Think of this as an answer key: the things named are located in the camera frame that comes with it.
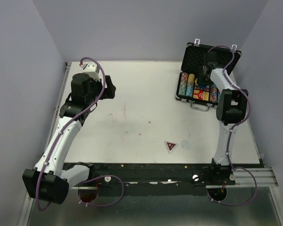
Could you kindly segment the black poker chip case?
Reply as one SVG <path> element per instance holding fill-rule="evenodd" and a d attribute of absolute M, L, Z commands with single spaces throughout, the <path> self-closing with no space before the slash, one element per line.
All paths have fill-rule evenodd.
<path fill-rule="evenodd" d="M 199 39 L 196 39 L 193 43 L 192 42 L 187 43 L 183 57 L 183 62 L 180 69 L 178 84 L 177 84 L 177 90 L 175 95 L 176 100 L 182 102 L 188 102 L 191 104 L 191 107 L 194 109 L 197 109 L 196 105 L 203 105 L 207 107 L 207 108 L 199 108 L 199 110 L 201 111 L 207 111 L 210 107 L 217 108 L 218 102 L 212 103 L 210 102 L 210 100 L 204 101 L 204 100 L 194 99 L 193 97 L 178 95 L 181 74 L 187 73 L 189 75 L 192 73 L 195 75 L 195 80 L 196 80 L 199 67 L 209 67 L 209 66 L 225 68 L 227 73 L 230 74 L 233 71 L 236 64 L 238 63 L 241 55 L 242 52 L 240 50 L 237 50 L 236 45 L 232 45 L 230 49 L 221 46 L 213 47 L 209 45 L 200 44 Z M 198 86 L 194 82 L 193 87 L 211 87 L 211 86 Z"/>

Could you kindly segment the blue poker chip stack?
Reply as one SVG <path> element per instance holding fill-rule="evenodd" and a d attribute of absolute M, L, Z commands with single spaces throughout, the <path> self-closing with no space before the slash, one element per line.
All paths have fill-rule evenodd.
<path fill-rule="evenodd" d="M 192 97 L 193 96 L 193 84 L 188 84 L 186 87 L 186 92 L 185 92 L 185 96 L 186 97 Z"/>

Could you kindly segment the red playing card deck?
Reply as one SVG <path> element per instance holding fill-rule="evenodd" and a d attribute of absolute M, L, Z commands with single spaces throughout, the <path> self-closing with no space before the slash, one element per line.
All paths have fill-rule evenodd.
<path fill-rule="evenodd" d="M 193 98 L 198 100 L 209 101 L 209 91 L 195 89 L 193 91 Z"/>

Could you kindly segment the clear round button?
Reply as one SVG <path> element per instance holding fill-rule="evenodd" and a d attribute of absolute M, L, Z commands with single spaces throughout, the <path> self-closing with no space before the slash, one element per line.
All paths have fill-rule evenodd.
<path fill-rule="evenodd" d="M 183 140 L 183 141 L 181 142 L 181 147 L 182 147 L 183 149 L 190 149 L 190 147 L 191 147 L 190 141 L 189 141 L 189 140 Z"/>

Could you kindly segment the triangular all-in marker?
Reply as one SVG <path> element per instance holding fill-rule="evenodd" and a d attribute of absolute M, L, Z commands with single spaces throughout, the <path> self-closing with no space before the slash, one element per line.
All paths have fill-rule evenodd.
<path fill-rule="evenodd" d="M 177 143 L 165 141 L 165 146 L 167 148 L 168 153 L 171 153 L 176 147 Z"/>

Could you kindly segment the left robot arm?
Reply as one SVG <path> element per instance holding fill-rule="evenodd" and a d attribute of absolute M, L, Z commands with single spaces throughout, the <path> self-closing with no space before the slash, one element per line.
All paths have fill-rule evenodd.
<path fill-rule="evenodd" d="M 116 87 L 111 77 L 106 75 L 105 81 L 102 84 L 98 77 L 87 73 L 72 77 L 71 92 L 60 109 L 51 141 L 33 169 L 26 169 L 22 175 L 29 196 L 37 202 L 61 204 L 75 185 L 94 183 L 92 164 L 79 162 L 68 170 L 63 170 L 63 166 L 72 142 L 92 112 L 90 108 L 97 106 L 98 100 L 115 97 Z"/>

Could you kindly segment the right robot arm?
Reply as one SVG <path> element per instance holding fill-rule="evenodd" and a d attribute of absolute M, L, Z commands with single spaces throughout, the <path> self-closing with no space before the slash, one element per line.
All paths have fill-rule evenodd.
<path fill-rule="evenodd" d="M 197 76 L 199 86 L 216 85 L 221 92 L 216 109 L 216 118 L 219 121 L 218 143 L 207 174 L 209 182 L 214 185 L 231 174 L 234 136 L 238 125 L 248 118 L 246 115 L 248 94 L 236 86 L 229 77 L 226 70 L 228 65 L 221 66 L 217 61 L 217 53 L 209 50 L 204 56 L 204 64 Z"/>

